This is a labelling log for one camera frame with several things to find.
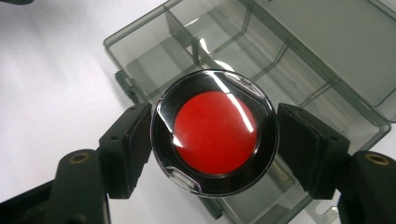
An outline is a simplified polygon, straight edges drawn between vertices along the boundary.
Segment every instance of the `round container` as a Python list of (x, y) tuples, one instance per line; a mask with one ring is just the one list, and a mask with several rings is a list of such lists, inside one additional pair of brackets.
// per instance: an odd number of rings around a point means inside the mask
[(241, 75), (198, 71), (161, 97), (151, 144), (165, 174), (183, 189), (229, 196), (268, 170), (278, 147), (276, 113), (263, 91)]

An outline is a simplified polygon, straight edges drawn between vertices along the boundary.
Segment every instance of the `white table surface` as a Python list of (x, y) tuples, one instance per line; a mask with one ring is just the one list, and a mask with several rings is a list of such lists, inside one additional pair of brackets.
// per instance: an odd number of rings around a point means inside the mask
[[(163, 0), (0, 3), (0, 202), (50, 181), (67, 153), (97, 149), (132, 105), (103, 41)], [(375, 150), (396, 158), (391, 132)], [(110, 201), (113, 223), (215, 221), (151, 156), (132, 197)], [(304, 213), (293, 223), (306, 223)]]

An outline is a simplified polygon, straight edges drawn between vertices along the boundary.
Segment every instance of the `round lid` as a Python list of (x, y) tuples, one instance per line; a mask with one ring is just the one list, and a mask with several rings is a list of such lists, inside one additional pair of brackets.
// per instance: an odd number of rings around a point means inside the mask
[(269, 168), (278, 145), (276, 114), (246, 78), (203, 70), (163, 94), (153, 114), (151, 144), (165, 174), (183, 189), (228, 196)]

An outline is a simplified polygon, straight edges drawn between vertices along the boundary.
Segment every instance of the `gray translucent storage box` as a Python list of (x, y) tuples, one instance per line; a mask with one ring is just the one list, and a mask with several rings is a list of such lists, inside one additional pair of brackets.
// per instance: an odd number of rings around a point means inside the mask
[[(274, 106), (301, 106), (345, 135), (351, 142), (350, 153), (372, 147), (389, 132), (389, 120), (394, 119), (396, 104), (389, 104), (389, 99), (395, 95), (396, 76), (384, 77), (388, 95), (381, 88), (362, 91), (360, 83), (354, 87), (350, 80), (355, 77), (335, 73), (266, 10), (267, 4), (166, 2), (105, 40), (120, 69), (117, 80), (136, 102), (156, 104), (171, 83), (190, 72), (234, 70), (258, 84)], [(362, 92), (383, 98), (375, 98), (379, 103), (375, 105)], [(387, 102), (388, 119), (375, 108), (381, 102)], [(311, 201), (287, 165), (276, 158), (251, 189), (204, 203), (214, 215), (223, 210), (235, 223), (275, 223), (290, 220)]]

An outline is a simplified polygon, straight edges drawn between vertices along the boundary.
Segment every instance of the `red circle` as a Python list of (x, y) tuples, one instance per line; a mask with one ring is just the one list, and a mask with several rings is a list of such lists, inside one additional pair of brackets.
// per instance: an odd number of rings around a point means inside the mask
[(177, 114), (173, 143), (181, 158), (202, 173), (234, 171), (249, 159), (256, 142), (253, 115), (231, 93), (198, 94)]

